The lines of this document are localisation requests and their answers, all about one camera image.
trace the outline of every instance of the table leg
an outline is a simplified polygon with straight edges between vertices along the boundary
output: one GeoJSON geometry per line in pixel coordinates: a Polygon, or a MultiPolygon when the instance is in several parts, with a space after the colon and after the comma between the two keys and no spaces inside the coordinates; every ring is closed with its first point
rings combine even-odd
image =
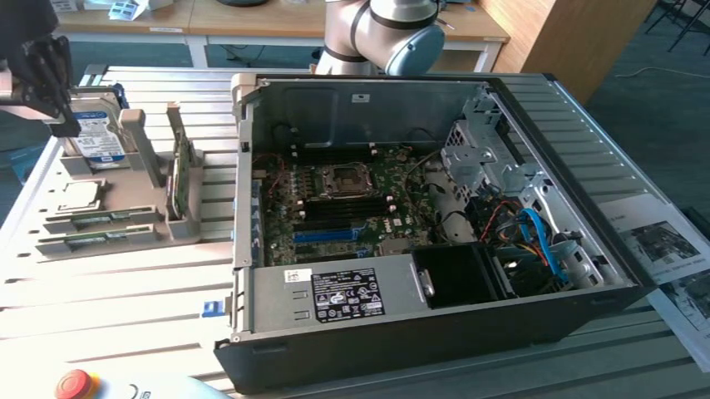
{"type": "Polygon", "coordinates": [[[476,67],[473,72],[491,72],[492,65],[496,63],[497,53],[500,52],[501,44],[499,42],[487,42],[485,48],[477,56],[476,67]]]}
{"type": "Polygon", "coordinates": [[[185,44],[189,48],[192,68],[208,68],[206,65],[206,36],[185,36],[185,44]]]}

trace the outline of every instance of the blue hard drive label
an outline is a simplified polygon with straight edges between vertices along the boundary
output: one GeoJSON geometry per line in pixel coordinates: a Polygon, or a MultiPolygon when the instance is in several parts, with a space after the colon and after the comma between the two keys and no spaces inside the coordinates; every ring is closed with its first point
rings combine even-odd
{"type": "Polygon", "coordinates": [[[121,142],[112,130],[108,114],[102,111],[74,112],[81,132],[72,139],[86,160],[101,164],[112,163],[125,158],[121,142]]]}
{"type": "Polygon", "coordinates": [[[373,268],[310,275],[314,318],[321,323],[384,315],[373,268]]]}

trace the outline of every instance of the floor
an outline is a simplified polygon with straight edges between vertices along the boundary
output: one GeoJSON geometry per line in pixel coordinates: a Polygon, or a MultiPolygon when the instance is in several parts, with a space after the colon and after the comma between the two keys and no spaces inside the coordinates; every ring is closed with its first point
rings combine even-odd
{"type": "MultiPolygon", "coordinates": [[[[693,206],[710,218],[710,79],[647,71],[629,78],[615,77],[643,67],[664,67],[699,74],[710,72],[710,57],[701,52],[710,37],[689,33],[673,49],[667,47],[679,31],[663,21],[649,34],[645,25],[628,43],[587,109],[640,168],[677,206],[693,206]]],[[[212,67],[298,67],[313,62],[309,47],[232,47],[241,57],[228,61],[225,50],[208,48],[212,67]]],[[[74,79],[89,63],[124,66],[189,67],[181,45],[72,43],[74,79]]],[[[21,189],[8,167],[8,151],[41,143],[41,124],[0,115],[0,222],[21,189]]]]}

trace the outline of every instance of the motherboard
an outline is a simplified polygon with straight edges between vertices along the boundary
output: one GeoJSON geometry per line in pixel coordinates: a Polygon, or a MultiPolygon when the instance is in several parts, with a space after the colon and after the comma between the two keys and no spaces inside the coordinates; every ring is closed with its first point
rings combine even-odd
{"type": "Polygon", "coordinates": [[[405,145],[256,154],[262,265],[404,254],[431,244],[421,158],[405,145]]]}

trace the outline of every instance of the emergency stop button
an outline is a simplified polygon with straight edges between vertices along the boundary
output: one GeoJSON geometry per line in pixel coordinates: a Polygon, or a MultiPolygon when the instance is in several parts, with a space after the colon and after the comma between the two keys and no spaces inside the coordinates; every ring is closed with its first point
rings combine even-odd
{"type": "Polygon", "coordinates": [[[81,399],[90,390],[90,375],[84,370],[72,370],[58,380],[56,399],[81,399]]]}

